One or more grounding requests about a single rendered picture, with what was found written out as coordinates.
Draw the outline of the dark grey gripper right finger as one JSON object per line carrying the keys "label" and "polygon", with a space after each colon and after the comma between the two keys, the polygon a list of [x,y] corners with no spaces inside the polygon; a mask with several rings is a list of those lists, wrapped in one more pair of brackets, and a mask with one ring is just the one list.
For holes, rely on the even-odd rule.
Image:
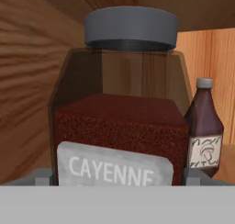
{"label": "dark grey gripper right finger", "polygon": [[227,185],[227,183],[210,178],[197,169],[184,169],[182,185]]}

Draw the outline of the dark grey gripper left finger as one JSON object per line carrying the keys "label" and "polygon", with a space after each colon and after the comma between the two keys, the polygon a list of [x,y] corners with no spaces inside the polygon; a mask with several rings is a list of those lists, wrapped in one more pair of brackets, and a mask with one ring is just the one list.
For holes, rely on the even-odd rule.
{"label": "dark grey gripper left finger", "polygon": [[51,168],[38,168],[30,174],[4,185],[56,185],[56,173]]}

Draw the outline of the red spice jar grey lid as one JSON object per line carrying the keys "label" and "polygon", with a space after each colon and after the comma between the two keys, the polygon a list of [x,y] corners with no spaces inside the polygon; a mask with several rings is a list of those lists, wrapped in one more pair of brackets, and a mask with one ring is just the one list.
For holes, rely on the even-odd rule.
{"label": "red spice jar grey lid", "polygon": [[50,106],[57,185],[179,185],[188,127],[163,89],[175,15],[145,6],[96,9],[68,52]]}

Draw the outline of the dark red ketchup bottle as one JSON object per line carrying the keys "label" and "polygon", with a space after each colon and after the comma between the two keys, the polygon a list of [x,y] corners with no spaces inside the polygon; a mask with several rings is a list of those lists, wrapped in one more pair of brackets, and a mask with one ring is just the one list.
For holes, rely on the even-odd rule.
{"label": "dark red ketchup bottle", "polygon": [[196,94],[185,119],[189,144],[185,166],[213,177],[219,168],[224,126],[215,109],[211,78],[196,79]]}

